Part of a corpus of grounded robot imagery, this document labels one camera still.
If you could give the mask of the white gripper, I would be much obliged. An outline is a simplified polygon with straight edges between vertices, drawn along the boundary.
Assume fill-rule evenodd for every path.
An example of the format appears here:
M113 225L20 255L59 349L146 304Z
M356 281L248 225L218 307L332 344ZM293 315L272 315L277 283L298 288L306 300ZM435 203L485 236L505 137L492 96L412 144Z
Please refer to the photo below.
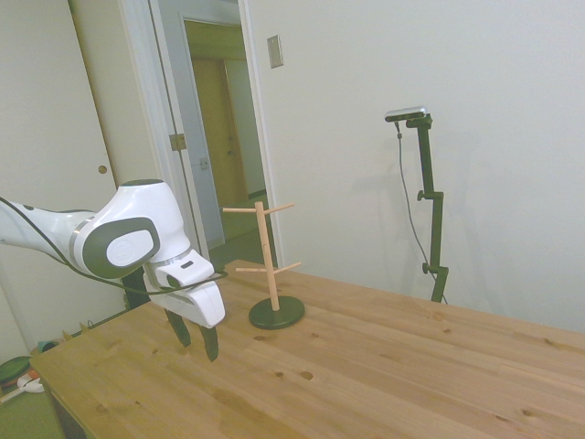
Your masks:
M195 250L162 262L146 264L148 291L173 293L151 294L151 300L163 308L176 337L183 347L190 346L190 334L183 317L198 324L207 358L218 358L218 332L215 326L225 317L223 300L215 282L208 278L214 273L213 265Z

